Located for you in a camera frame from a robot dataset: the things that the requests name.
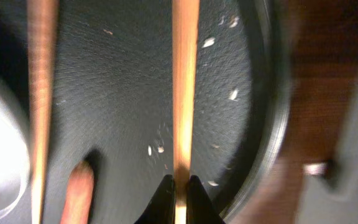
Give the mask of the carrot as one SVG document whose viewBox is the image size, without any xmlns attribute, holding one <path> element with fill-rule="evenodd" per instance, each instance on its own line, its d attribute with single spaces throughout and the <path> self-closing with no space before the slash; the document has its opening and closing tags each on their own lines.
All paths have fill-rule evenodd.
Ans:
<svg viewBox="0 0 358 224">
<path fill-rule="evenodd" d="M 86 161 L 81 161 L 68 179 L 61 224 L 87 224 L 93 188 L 94 172 Z"/>
</svg>

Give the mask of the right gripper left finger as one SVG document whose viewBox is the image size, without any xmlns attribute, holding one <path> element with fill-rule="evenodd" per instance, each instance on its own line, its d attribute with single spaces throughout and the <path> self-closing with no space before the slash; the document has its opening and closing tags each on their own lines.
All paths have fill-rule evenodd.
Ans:
<svg viewBox="0 0 358 224">
<path fill-rule="evenodd" d="M 172 175 L 165 175 L 135 224 L 173 224 L 176 188 Z"/>
</svg>

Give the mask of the wooden chopstick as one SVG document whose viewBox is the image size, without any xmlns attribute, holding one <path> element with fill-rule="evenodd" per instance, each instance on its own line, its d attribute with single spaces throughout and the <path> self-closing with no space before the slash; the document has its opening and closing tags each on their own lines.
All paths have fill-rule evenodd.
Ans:
<svg viewBox="0 0 358 224">
<path fill-rule="evenodd" d="M 59 4 L 59 0 L 27 1 L 33 224 L 42 222 Z"/>
<path fill-rule="evenodd" d="M 186 223 L 190 178 L 200 0 L 172 1 L 173 170 L 175 224 Z"/>
</svg>

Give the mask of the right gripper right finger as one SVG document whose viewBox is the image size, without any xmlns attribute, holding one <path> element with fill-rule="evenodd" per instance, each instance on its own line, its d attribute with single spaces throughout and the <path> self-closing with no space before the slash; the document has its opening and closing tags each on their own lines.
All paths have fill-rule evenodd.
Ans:
<svg viewBox="0 0 358 224">
<path fill-rule="evenodd" d="M 215 211 L 200 178 L 192 175 L 186 187 L 186 223 L 187 224 L 225 224 Z"/>
</svg>

